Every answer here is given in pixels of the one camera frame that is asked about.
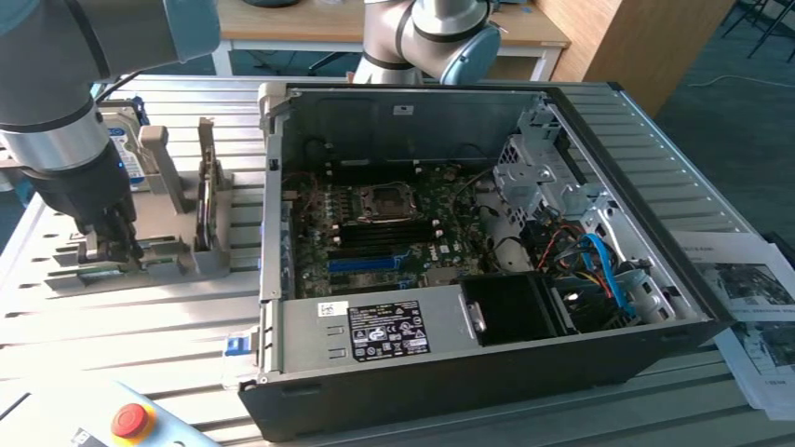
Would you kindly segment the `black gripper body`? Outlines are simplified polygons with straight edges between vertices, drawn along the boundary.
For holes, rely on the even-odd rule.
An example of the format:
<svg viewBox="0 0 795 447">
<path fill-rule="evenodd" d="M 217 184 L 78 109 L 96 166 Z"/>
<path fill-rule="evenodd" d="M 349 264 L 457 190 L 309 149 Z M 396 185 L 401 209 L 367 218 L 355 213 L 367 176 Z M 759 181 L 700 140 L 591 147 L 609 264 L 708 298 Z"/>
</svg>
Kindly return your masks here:
<svg viewBox="0 0 795 447">
<path fill-rule="evenodd" d="M 65 170 L 26 168 L 45 204 L 70 216 L 84 234 L 126 235 L 136 220 L 129 176 L 110 141 L 86 164 Z"/>
</svg>

